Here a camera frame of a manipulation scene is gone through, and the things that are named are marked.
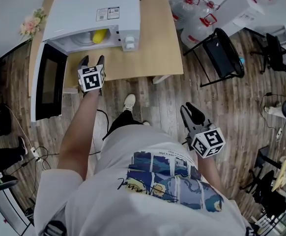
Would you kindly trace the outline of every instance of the white t-shirt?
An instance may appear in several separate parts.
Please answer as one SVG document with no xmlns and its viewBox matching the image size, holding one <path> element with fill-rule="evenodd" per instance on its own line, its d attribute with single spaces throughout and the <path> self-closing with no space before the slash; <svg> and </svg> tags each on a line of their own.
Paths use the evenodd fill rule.
<svg viewBox="0 0 286 236">
<path fill-rule="evenodd" d="M 121 127 L 86 181 L 71 170 L 42 173 L 35 228 L 41 235 L 61 217 L 69 236 L 246 235 L 237 205 L 201 179 L 187 150 L 162 130 Z"/>
</svg>

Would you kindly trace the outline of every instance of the water bottle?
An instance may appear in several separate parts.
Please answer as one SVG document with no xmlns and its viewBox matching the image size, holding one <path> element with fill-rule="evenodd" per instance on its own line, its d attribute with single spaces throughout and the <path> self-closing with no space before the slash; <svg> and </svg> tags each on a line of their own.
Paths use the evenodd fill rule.
<svg viewBox="0 0 286 236">
<path fill-rule="evenodd" d="M 215 22 L 217 22 L 217 19 L 213 14 L 208 14 L 204 18 L 198 18 L 197 16 L 192 18 L 181 33 L 182 43 L 190 49 L 199 44 L 213 33 L 212 24 Z"/>
<path fill-rule="evenodd" d="M 170 2 L 172 17 L 177 30 L 183 29 L 185 23 L 195 15 L 200 0 L 173 0 Z"/>
<path fill-rule="evenodd" d="M 214 12 L 219 9 L 219 7 L 219 5 L 214 4 L 214 2 L 211 0 L 202 0 L 197 6 L 196 14 L 200 18 L 204 18 L 208 14 L 214 14 Z"/>
</svg>

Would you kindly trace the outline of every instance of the black pants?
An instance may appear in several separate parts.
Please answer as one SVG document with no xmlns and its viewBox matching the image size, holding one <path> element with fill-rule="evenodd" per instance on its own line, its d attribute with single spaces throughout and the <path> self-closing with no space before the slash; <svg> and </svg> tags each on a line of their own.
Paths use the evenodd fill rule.
<svg viewBox="0 0 286 236">
<path fill-rule="evenodd" d="M 107 135 L 103 138 L 103 140 L 110 135 L 113 131 L 115 131 L 117 128 L 126 126 L 126 125 L 142 125 L 139 121 L 136 121 L 132 117 L 132 113 L 129 110 L 123 111 L 117 119 L 114 120 L 112 123 Z"/>
<path fill-rule="evenodd" d="M 20 147 L 0 148 L 0 172 L 21 161 L 21 155 L 24 153 L 25 151 Z"/>
</svg>

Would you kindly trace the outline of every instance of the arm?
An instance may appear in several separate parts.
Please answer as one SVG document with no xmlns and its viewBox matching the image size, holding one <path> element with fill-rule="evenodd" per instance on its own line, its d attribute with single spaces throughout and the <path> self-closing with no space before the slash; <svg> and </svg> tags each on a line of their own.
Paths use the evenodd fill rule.
<svg viewBox="0 0 286 236">
<path fill-rule="evenodd" d="M 98 104 L 99 90 L 89 91 L 82 100 L 66 131 L 61 147 L 58 169 L 73 170 L 85 180 L 90 146 Z"/>
<path fill-rule="evenodd" d="M 198 155 L 198 170 L 210 185 L 224 194 L 222 182 L 218 174 L 214 158 L 212 156 L 203 159 Z"/>
</svg>

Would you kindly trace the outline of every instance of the wooden board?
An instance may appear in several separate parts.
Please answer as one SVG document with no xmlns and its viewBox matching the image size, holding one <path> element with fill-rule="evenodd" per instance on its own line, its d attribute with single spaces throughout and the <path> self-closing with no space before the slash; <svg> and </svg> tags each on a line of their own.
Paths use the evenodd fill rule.
<svg viewBox="0 0 286 236">
<path fill-rule="evenodd" d="M 49 13 L 53 0 L 44 0 Z M 78 85 L 77 65 L 89 55 L 89 65 L 96 65 L 100 55 L 105 56 L 106 80 L 134 77 L 182 74 L 183 67 L 174 22 L 168 0 L 142 0 L 139 50 L 124 52 L 121 47 L 102 48 L 69 55 L 64 80 L 65 88 Z M 29 95 L 36 56 L 43 32 L 33 39 L 29 60 Z"/>
</svg>

